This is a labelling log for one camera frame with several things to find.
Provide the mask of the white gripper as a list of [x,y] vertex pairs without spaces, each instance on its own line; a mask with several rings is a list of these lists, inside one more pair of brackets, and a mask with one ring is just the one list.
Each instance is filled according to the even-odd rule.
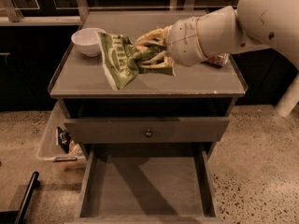
[[162,51],[150,59],[141,61],[139,63],[141,74],[173,76],[175,62],[193,66],[207,60],[201,47],[198,17],[179,20],[172,26],[152,30],[140,36],[135,41],[135,45],[158,45],[166,46],[167,49],[167,52]]

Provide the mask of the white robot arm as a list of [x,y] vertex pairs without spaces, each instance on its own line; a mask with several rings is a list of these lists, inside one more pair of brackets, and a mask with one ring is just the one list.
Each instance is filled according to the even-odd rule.
[[219,54],[274,49],[299,69],[299,0],[238,0],[201,17],[176,21],[140,36],[138,46],[161,45],[167,63],[192,66]]

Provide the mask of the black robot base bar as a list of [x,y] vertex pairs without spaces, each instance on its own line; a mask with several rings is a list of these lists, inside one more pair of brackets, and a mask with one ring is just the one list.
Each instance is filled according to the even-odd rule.
[[38,178],[39,172],[34,171],[30,177],[29,183],[22,197],[20,207],[17,210],[1,211],[0,224],[23,224],[33,192],[40,186]]

